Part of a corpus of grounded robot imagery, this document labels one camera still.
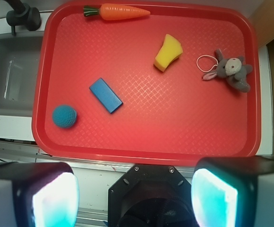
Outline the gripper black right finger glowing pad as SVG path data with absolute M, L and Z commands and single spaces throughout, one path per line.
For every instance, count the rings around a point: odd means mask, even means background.
M 274 227 L 274 156 L 199 160 L 191 200 L 201 227 Z

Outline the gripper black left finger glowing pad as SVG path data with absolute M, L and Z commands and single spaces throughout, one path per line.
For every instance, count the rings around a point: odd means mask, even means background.
M 0 162 L 0 227 L 73 227 L 78 179 L 63 162 Z

